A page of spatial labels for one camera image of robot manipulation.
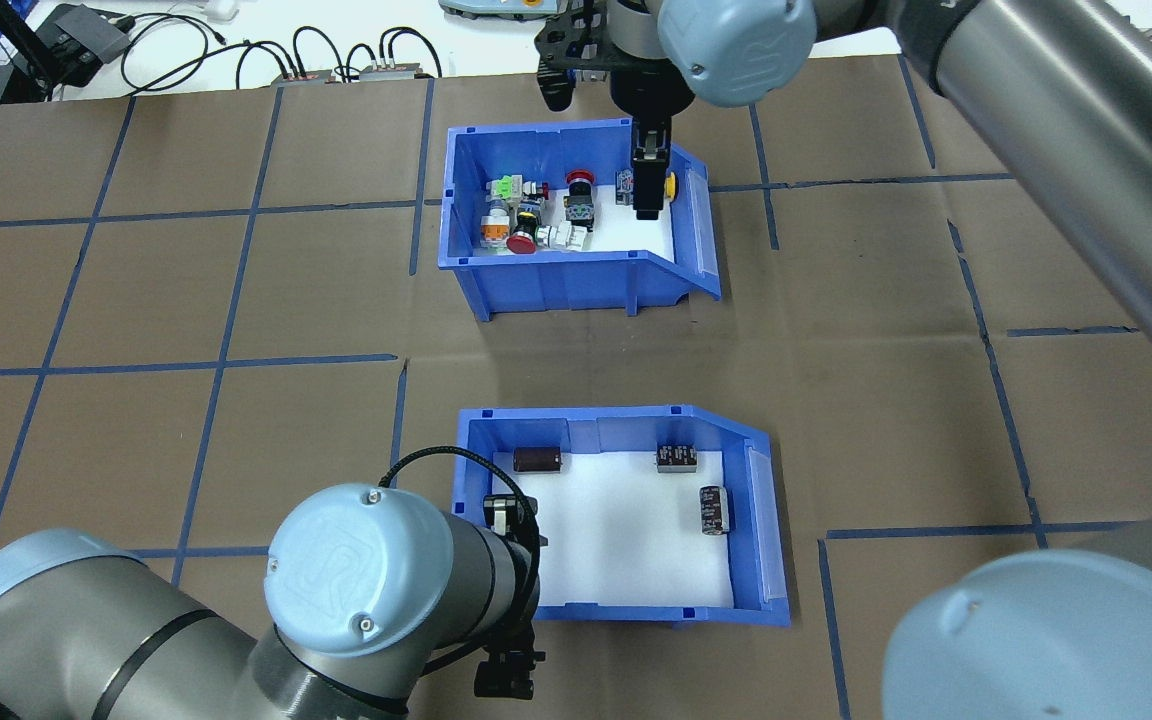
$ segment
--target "black wire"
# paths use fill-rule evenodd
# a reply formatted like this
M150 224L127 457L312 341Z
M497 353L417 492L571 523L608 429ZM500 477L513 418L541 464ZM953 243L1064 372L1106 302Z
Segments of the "black wire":
M431 455L458 455L465 457L465 460L471 460L477 462L477 464L486 468L490 473L493 473L501 483L506 484L509 492L515 497L515 501L518 503L518 511L521 514L521 523L524 525L530 525L528 535L535 538L532 541L532 547L526 547L525 551L531 553L531 559L526 561L526 575L522 581L520 588L515 588L515 596L513 597L513 602L509 602L509 609L500 616L498 621L484 632L475 635L475 637L467 639L465 643L461 644L460 647L453 650L452 652L444 653L444 655L435 657L434 660L430 660L425 664L425 669L420 672L422 676L429 675L430 673L435 673L435 670L441 670L444 667L461 660L462 657L470 655L470 653L479 650L488 643L493 635L500 632L507 626L510 626L517 621L518 616L522 614L521 607L526 605L530 600L531 593L536 590L536 575L538 575L539 563L540 563L540 530L536 528L536 514L531 510L531 502L526 500L526 493L522 492L518 484L509 477L509 475L495 465L494 462L483 457L476 452L465 450L463 447L456 447L452 445L439 445L434 447L426 447L425 450L412 452L408 455L394 462L394 467L389 469L387 473L378 483L380 487L387 488L393 483L394 477L396 477L397 471L402 470L407 465L410 465L416 460L420 457L429 457Z
M147 32L151 31L151 29L154 29L156 26L160 26L161 24L169 22L187 23L189 26L195 28L196 31L200 33L203 55L207 55L207 53L211 51L211 41L209 39L209 36L214 37L217 41L220 41L221 45L225 45L225 36L220 35L220 32L218 32L215 28L204 22L204 20L191 17L191 15L177 15L173 13L142 13L131 15L131 18L132 20L152 18L150 20L149 23L145 24L145 26L141 29L141 32L136 33L136 36L131 38L131 44L127 46L127 50L122 55L122 59L119 60L119 73L122 74L123 82L127 83L127 85L132 89L132 94L137 94L137 92L161 92L164 90L172 90L173 88L182 85L182 83L187 82L189 78L195 76L198 69L202 68L202 59L194 60L191 61L191 63L181 65L174 71L180 73L180 70L188 68L189 73L184 74L184 76L182 77L176 78L174 82L169 83L169 85L160 88L156 88L157 83L168 78L169 76L164 76L159 79L156 79L154 82L145 83L145 85L137 85L137 83L134 83L132 78L129 78L127 74L127 60L132 54L134 47L137 46L138 41L141 41L142 38L145 37Z
M154 78L154 79L145 83L145 86L135 86L135 89L132 90L132 92L128 92L128 94L124 94L123 97L131 97L134 94L137 94L137 92L142 91L142 88L147 88L149 92L159 92L159 91L164 91L164 90L169 90L169 88L174 88L174 86L180 85L180 83L184 82L184 79L188 79L189 77L191 77L194 73L197 73L198 68L200 68L202 63L204 63L204 60L210 60L211 58L215 58L215 55L221 55L223 53L229 53L230 50L247 50L247 47L251 47L251 46L252 46L252 44L250 41L243 40L243 41L240 41L237 45L228 45L228 46L225 46L225 47L220 47L220 50L212 50L212 51L210 51L210 53L204 53L202 55L198 55L194 60L189 60L188 63L182 63L182 65L179 65L179 67L169 69L167 73L161 74L161 76L159 76L159 77L157 77L157 78ZM183 69L188 68L189 65L195 65L195 69L192 69L189 74L187 74L187 76L184 78L179 79L177 82L172 83L172 85L165 85L162 88L154 88L154 85L157 85L157 83L164 82L168 77L174 76L174 74L180 73L180 70L183 70Z
M283 65L283 59L279 58L278 53L274 53L273 50L270 50L270 47L266 47L266 45L270 45L270 44L271 44L270 40L252 41L251 45L247 46L247 50L243 50L243 54L238 55L238 67L234 68L234 90L242 90L242 88L243 88L243 79L242 79L243 78L243 60L247 60L247 54L251 53L252 50L264 50L264 51L266 51L266 53L270 53L271 58L274 58L275 63L278 63L278 74L279 74L279 77L282 77L283 79L288 79L289 78L289 76L287 74L287 65Z
M376 65L376 52L371 50L370 45L366 45L365 41L361 41L359 44L353 46L348 53L346 53L344 67L338 68L339 76L344 78L346 82L354 82L362 76L362 70L353 67L353 54L357 53L358 50L365 50L367 52L367 56L371 58L371 65Z
M332 54L335 55L335 59L338 60L335 67L336 68L344 67L344 63L340 61L340 50L338 50L335 43L332 41L332 38L328 37L328 33L325 33L324 31L321 31L321 29L316 26L298 26L296 28L296 32L291 33L291 54L296 56L296 69L297 73L301 73L302 78L305 77L305 60L301 59L301 50L297 46L297 41L300 41L301 33L305 31L316 32L317 35L319 35L319 37L321 37L326 41L326 44L328 44L328 47L332 50Z
M417 29L412 29L410 26L401 26L397 29L396 32L393 33L393 36L389 36L389 47L388 47L389 60L394 59L394 41L397 40L399 37L402 37L404 35L410 35L412 37L419 38L420 41L424 41L426 50L429 50L429 54L431 55L431 58L434 59L434 69L438 70L438 77L442 77L444 63L442 60L438 59L438 50L434 50L434 44L430 41L427 37L420 35L420 31L417 31Z
M382 31L380 31L380 40L376 43L376 50L380 51L380 59L381 60L385 59L385 37L388 37L389 32L399 31L399 29L403 29L403 28L404 26L393 26L393 28L387 28L387 29L384 29Z

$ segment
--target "black capacitor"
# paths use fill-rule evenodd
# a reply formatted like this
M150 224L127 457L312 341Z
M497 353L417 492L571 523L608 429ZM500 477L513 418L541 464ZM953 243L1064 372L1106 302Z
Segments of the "black capacitor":
M563 469L563 454L558 447L518 447L513 452L515 473L556 473Z

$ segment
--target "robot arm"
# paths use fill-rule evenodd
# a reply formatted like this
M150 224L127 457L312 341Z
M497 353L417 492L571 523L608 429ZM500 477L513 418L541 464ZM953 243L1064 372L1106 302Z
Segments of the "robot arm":
M1152 44L1104 0L573 0L536 37L541 92L608 70L634 119L639 219L664 207L672 115L758 101L817 40L889 26L1152 340Z
M422 450L380 487L325 488L287 516L266 562L274 626L259 642L77 530L9 544L0 717L399 720L422 675L479 649L475 694L530 700L544 660L531 630L535 507L509 479L515 495L488 497L488 529L387 487L433 452L472 456Z

